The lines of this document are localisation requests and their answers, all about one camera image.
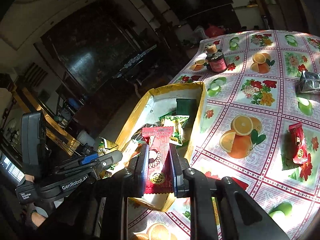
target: green snack packet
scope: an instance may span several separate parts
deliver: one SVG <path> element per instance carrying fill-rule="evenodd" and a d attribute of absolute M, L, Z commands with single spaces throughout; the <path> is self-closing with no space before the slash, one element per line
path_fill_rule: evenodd
<path fill-rule="evenodd" d="M 188 115 L 167 115 L 161 119 L 162 126 L 173 126 L 173 134 L 170 136 L 169 142 L 182 146 L 184 141 L 182 126 L 188 120 Z"/>
<path fill-rule="evenodd" d="M 166 113 L 166 114 L 164 114 L 164 115 L 161 115 L 161 116 L 159 117 L 159 121 L 161 122 L 162 118 L 164 118 L 164 117 L 167 116 L 167 115 L 176 115 L 176 113 L 177 113 L 177 109 L 174 109 L 174 110 L 172 110 L 172 111 L 170 111 L 170 112 L 168 112 L 168 113 Z"/>
<path fill-rule="evenodd" d="M 177 98 L 177 115 L 189 115 L 188 121 L 183 127 L 193 127 L 197 114 L 197 100 Z"/>

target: red candy wrapper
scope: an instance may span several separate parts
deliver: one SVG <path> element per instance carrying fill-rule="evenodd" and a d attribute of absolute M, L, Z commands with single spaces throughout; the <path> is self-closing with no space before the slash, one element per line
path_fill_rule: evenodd
<path fill-rule="evenodd" d="M 143 128 L 142 137 L 149 144 L 149 167 L 145 193 L 172 192 L 169 138 L 173 127 Z"/>
<path fill-rule="evenodd" d="M 289 132 L 291 133 L 292 141 L 294 143 L 293 162 L 303 164 L 308 161 L 308 152 L 306 146 L 306 139 L 302 129 L 302 123 L 289 125 Z"/>

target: cardboard box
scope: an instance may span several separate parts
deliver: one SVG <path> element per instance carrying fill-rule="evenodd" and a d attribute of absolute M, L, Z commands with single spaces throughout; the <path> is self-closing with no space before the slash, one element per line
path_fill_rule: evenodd
<path fill-rule="evenodd" d="M 116 144 L 122 150 L 130 141 L 132 135 L 146 123 L 159 123 L 159 117 L 176 108 L 177 98 L 197 100 L 196 119 L 192 126 L 190 140 L 184 157 L 190 162 L 196 146 L 197 135 L 200 133 L 201 121 L 205 112 L 207 90 L 203 82 L 190 84 L 172 84 L 149 90 L 138 102 L 127 122 L 123 126 Z M 144 194 L 142 198 L 132 198 L 134 201 L 158 211 L 167 211 L 175 200 L 173 193 Z"/>

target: floral tablecloth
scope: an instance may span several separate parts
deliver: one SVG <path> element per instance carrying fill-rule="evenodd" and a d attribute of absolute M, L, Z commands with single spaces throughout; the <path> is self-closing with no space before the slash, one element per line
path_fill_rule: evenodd
<path fill-rule="evenodd" d="M 218 75 L 205 64 L 194 66 L 213 43 L 222 48 L 228 65 Z M 306 230 L 320 207 L 320 104 L 298 101 L 294 89 L 303 69 L 320 73 L 319 60 L 320 38 L 306 33 L 233 33 L 201 41 L 197 54 L 170 82 L 202 81 L 208 89 L 190 166 L 209 177 L 235 178 L 268 213 L 290 203 L 292 212 L 279 223 L 290 239 Z M 287 158 L 288 126 L 299 121 L 308 148 L 303 166 Z M 128 213 L 129 238 L 190 239 L 189 199 L 177 199 L 166 213 L 130 202 Z"/>

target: bucket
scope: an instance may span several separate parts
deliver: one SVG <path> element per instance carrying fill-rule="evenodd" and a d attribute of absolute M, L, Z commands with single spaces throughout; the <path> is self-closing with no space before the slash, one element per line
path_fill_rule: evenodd
<path fill-rule="evenodd" d="M 82 144 L 82 145 L 85 145 L 86 143 L 89 145 L 89 146 L 93 146 L 94 145 L 94 139 L 89 135 L 87 134 L 87 132 L 85 130 L 82 130 L 78 137 L 77 137 L 77 140 Z"/>

